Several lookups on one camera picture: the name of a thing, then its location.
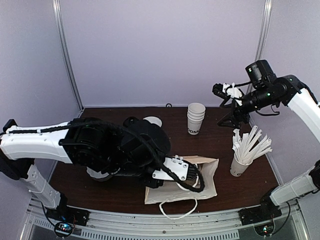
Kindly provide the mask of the brown paper bag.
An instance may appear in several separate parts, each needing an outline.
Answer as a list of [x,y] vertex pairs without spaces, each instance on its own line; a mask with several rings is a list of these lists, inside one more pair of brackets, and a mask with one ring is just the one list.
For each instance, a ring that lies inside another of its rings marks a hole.
[[[145,188],[145,205],[157,205],[160,212],[167,219],[176,221],[183,219],[192,214],[197,206],[199,200],[207,200],[218,195],[214,175],[219,165],[219,160],[216,158],[203,157],[198,155],[180,156],[191,164],[197,164],[195,168],[198,178],[195,180],[186,180],[179,182],[165,181],[163,186],[158,188]],[[170,216],[163,209],[166,203],[178,203],[183,201],[193,200],[194,206],[191,210],[180,216]]]

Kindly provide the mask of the stack of white paper cups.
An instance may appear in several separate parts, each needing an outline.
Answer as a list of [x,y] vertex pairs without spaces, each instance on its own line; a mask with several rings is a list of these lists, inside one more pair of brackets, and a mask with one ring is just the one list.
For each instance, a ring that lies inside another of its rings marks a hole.
[[187,131],[190,135],[197,135],[200,132],[205,118],[206,107],[198,102],[193,102],[187,108]]

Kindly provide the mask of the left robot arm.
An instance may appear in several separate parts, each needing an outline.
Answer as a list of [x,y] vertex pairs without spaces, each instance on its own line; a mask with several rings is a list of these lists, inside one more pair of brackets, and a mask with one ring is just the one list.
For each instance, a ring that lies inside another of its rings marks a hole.
[[165,180],[194,193],[205,188],[199,169],[170,157],[164,130],[145,119],[129,117],[123,125],[98,118],[75,118],[52,126],[20,127],[10,119],[0,134],[0,171],[22,180],[61,222],[72,218],[63,193],[40,175],[35,160],[56,160],[84,166],[103,176],[140,177],[149,188]]

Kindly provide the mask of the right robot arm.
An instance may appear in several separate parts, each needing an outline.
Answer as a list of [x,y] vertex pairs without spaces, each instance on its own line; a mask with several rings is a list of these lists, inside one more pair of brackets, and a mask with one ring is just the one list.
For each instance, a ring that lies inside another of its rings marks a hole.
[[[245,70],[254,88],[252,92],[244,94],[240,84],[216,83],[212,87],[212,93],[223,100],[220,107],[230,109],[218,122],[220,127],[240,129],[242,123],[249,122],[250,113],[284,105],[305,123],[316,139],[320,138],[320,104],[305,83],[292,74],[276,76],[265,59],[248,65]],[[306,173],[266,193],[256,216],[266,221],[281,204],[319,190],[320,163],[317,161]]]

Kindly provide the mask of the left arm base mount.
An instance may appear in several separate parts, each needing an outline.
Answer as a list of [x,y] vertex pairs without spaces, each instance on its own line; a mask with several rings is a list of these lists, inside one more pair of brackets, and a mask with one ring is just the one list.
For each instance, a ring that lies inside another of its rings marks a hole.
[[42,210],[47,221],[53,226],[53,232],[58,238],[70,237],[76,226],[85,227],[89,220],[90,212],[85,209],[79,209],[63,205],[57,209],[50,209],[43,204]]

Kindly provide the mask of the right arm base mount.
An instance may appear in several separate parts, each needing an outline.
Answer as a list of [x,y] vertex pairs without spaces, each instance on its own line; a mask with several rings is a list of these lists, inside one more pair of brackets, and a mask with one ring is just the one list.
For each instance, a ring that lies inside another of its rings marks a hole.
[[259,206],[242,208],[238,211],[243,226],[253,224],[255,232],[261,237],[270,237],[275,231],[274,218],[282,212],[270,200],[263,200]]

